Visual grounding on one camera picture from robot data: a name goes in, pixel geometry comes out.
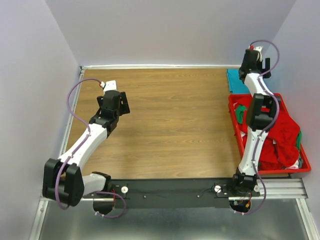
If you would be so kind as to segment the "teal t shirt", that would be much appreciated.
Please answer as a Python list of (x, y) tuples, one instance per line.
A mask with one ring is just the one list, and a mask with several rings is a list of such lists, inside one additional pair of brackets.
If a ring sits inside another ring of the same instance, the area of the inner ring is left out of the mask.
[(236, 68), (228, 68), (226, 71), (229, 91), (232, 94), (250, 94), (248, 87), (239, 79)]

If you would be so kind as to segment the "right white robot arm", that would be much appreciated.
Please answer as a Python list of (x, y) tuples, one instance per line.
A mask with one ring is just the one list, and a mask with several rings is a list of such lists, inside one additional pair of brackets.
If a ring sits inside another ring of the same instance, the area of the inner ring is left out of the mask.
[(263, 80), (262, 47), (245, 50), (238, 70), (239, 79), (249, 89), (251, 102), (247, 110), (247, 141), (244, 154), (230, 183), (230, 191), (241, 196), (252, 192), (259, 178), (258, 163), (263, 144), (279, 116), (280, 104)]

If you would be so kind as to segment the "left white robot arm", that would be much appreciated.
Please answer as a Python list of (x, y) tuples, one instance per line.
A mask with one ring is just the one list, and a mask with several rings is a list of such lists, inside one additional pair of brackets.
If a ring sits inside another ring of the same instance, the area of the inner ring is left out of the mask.
[(59, 158), (50, 158), (44, 165), (42, 195), (55, 200), (60, 207), (76, 206), (83, 196), (96, 193), (104, 198), (110, 194), (111, 176), (94, 171), (83, 176), (88, 159), (117, 127), (120, 116), (129, 114), (125, 92), (108, 90), (97, 97), (99, 109), (76, 143)]

